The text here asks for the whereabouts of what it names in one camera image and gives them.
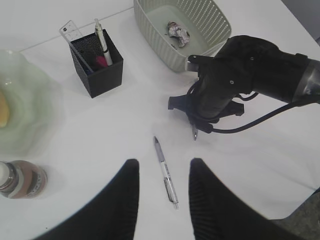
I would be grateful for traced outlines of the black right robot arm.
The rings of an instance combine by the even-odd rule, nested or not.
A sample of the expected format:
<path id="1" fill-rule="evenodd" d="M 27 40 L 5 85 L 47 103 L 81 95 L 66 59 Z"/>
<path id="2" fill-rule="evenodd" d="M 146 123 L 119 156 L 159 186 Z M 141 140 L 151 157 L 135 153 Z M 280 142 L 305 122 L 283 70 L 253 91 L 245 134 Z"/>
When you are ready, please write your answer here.
<path id="1" fill-rule="evenodd" d="M 190 55 L 186 69 L 196 72 L 198 80 L 185 95 L 171 96 L 168 108 L 184 112 L 194 133 L 242 132 L 292 108 L 320 101 L 319 61 L 281 51 L 261 38 L 233 36 L 213 57 Z M 214 128 L 221 118 L 241 116 L 243 102 L 260 94 L 284 106 L 238 128 Z"/>

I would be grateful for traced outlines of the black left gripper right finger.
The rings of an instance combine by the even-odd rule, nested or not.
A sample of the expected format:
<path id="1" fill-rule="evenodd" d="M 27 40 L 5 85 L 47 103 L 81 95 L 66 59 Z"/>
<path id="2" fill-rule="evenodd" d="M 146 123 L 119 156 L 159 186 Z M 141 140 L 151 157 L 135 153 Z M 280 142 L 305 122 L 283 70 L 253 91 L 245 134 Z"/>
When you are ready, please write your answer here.
<path id="1" fill-rule="evenodd" d="M 298 240 L 230 191 L 201 158 L 189 169 L 189 212 L 197 240 Z"/>

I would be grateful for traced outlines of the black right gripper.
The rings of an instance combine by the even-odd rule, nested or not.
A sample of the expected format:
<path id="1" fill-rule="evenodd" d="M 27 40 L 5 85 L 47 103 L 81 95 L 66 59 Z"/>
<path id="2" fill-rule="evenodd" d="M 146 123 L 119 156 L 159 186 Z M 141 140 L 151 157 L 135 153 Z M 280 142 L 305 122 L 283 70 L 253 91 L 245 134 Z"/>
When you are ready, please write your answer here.
<path id="1" fill-rule="evenodd" d="M 171 96 L 168 100 L 169 110 L 180 110 L 184 112 L 191 125 L 204 133 L 239 133 L 245 130 L 244 127 L 235 129 L 217 129 L 213 124 L 221 118 L 229 116 L 241 116 L 244 114 L 244 104 L 230 100 L 223 101 L 221 105 L 210 103 L 208 109 L 203 104 L 196 103 L 189 95 Z"/>

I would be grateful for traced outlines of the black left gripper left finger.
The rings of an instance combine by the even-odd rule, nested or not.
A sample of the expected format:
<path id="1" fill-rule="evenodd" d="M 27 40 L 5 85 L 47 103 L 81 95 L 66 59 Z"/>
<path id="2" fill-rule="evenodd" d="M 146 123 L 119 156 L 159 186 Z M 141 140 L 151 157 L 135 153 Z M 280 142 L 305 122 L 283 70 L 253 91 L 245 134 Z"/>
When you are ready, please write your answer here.
<path id="1" fill-rule="evenodd" d="M 83 208 L 39 240 L 132 240 L 140 200 L 140 165 L 128 159 Z"/>

